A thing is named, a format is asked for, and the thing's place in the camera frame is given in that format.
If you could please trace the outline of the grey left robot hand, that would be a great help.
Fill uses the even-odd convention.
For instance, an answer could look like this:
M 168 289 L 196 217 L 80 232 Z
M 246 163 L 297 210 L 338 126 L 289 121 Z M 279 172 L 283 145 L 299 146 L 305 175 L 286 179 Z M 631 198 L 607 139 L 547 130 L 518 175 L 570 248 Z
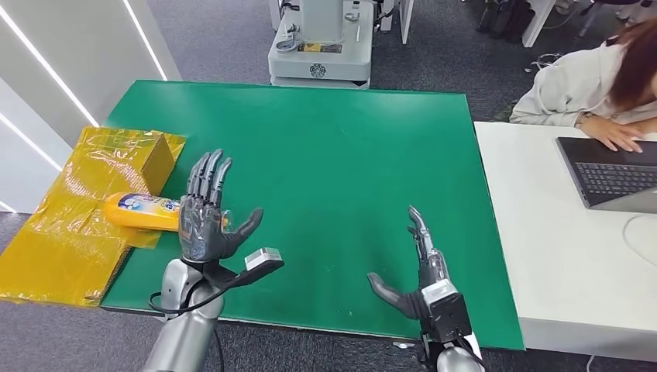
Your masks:
M 263 218 L 263 210 L 256 208 L 237 229 L 224 228 L 221 203 L 232 159 L 223 160 L 222 155 L 221 149 L 203 154 L 191 168 L 186 192 L 180 200 L 177 232 L 182 257 L 192 263 L 232 257 Z

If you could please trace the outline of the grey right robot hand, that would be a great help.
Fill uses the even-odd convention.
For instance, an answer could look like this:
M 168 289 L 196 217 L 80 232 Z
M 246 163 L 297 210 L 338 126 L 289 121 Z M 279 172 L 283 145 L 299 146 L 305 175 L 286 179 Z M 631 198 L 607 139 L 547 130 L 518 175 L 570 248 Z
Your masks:
M 458 291 L 449 279 L 444 256 L 434 248 L 421 213 L 411 205 L 408 207 L 408 215 L 414 223 L 408 227 L 408 231 L 412 234 L 418 255 L 418 289 L 403 294 L 386 285 L 378 274 L 369 273 L 367 279 L 374 294 L 405 317 L 414 320 L 431 319 L 434 317 L 432 309 Z

